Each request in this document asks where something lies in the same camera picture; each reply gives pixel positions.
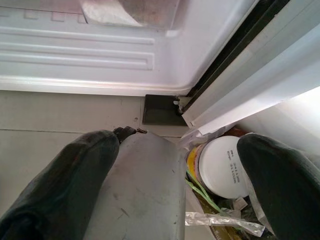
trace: green string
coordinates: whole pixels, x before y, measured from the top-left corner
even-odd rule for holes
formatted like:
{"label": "green string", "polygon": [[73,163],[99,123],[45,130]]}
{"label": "green string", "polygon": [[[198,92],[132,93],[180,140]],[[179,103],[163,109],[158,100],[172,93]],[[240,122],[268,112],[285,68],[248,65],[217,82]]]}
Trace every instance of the green string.
{"label": "green string", "polygon": [[189,169],[187,169],[186,171],[188,173],[188,175],[190,176],[190,178],[198,185],[197,188],[192,182],[188,181],[187,179],[185,179],[185,182],[194,190],[196,191],[198,194],[200,194],[206,201],[207,203],[213,207],[216,211],[218,211],[219,213],[221,213],[221,209],[220,207],[218,207],[215,202],[211,199],[211,197],[208,195],[207,191],[204,189],[204,187],[200,184],[200,182],[198,182],[198,180],[190,173]]}

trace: gray floor tile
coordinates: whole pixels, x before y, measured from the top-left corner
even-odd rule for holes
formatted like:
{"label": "gray floor tile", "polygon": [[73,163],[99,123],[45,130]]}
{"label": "gray floor tile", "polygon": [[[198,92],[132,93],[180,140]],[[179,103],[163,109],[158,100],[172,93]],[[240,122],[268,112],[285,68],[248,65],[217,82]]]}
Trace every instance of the gray floor tile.
{"label": "gray floor tile", "polygon": [[78,133],[0,130],[0,216]]}
{"label": "gray floor tile", "polygon": [[142,97],[0,91],[0,129],[84,133],[140,126]]}
{"label": "gray floor tile", "polygon": [[177,145],[180,141],[180,137],[165,137],[165,139],[167,139],[168,141],[174,143],[175,145]]}

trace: plastic wrap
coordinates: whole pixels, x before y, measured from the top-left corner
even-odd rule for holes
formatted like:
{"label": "plastic wrap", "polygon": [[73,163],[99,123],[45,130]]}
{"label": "plastic wrap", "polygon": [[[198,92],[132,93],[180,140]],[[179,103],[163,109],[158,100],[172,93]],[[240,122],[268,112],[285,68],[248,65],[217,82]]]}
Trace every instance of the plastic wrap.
{"label": "plastic wrap", "polygon": [[185,213],[185,225],[186,226],[231,226],[240,227],[249,234],[257,237],[261,237],[265,227],[254,223],[248,222],[239,218],[221,216],[219,214],[208,214],[199,212],[186,212]]}
{"label": "plastic wrap", "polygon": [[232,123],[205,135],[202,135],[200,131],[197,129],[190,129],[182,136],[178,146],[182,149],[187,149],[190,151],[191,149],[200,144],[210,142],[211,140],[220,137],[221,135],[225,134],[227,131],[232,129],[235,125],[235,123]]}
{"label": "plastic wrap", "polygon": [[243,170],[243,178],[244,178],[244,181],[245,181],[245,184],[246,184],[246,188],[248,189],[248,193],[249,193],[249,198],[250,198],[250,202],[252,204],[252,208],[254,210],[254,213],[256,215],[256,218],[258,219],[258,221],[263,224],[264,226],[266,226],[266,228],[273,234],[274,231],[272,230],[271,228],[271,225],[270,223],[268,222],[268,219],[265,215],[265,212],[263,211],[260,203],[259,203],[259,200],[257,198],[257,195],[256,195],[256,192],[255,192],[255,189],[254,189],[254,186],[252,185],[247,173]]}

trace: refrigerator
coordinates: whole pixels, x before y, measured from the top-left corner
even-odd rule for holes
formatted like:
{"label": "refrigerator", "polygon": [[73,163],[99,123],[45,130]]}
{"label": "refrigerator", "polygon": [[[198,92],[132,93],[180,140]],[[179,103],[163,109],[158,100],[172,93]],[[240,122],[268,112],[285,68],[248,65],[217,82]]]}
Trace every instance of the refrigerator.
{"label": "refrigerator", "polygon": [[320,86],[317,0],[180,0],[158,26],[83,2],[0,0],[0,90],[178,96],[188,148]]}

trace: white lid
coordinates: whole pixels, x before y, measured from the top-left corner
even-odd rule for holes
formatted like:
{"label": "white lid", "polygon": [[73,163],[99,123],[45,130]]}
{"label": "white lid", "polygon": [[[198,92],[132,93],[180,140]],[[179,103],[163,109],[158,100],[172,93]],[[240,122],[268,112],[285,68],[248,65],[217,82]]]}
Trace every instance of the white lid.
{"label": "white lid", "polygon": [[237,151],[238,140],[236,136],[219,137],[205,146],[199,158],[199,172],[204,184],[214,194],[226,199],[248,195]]}

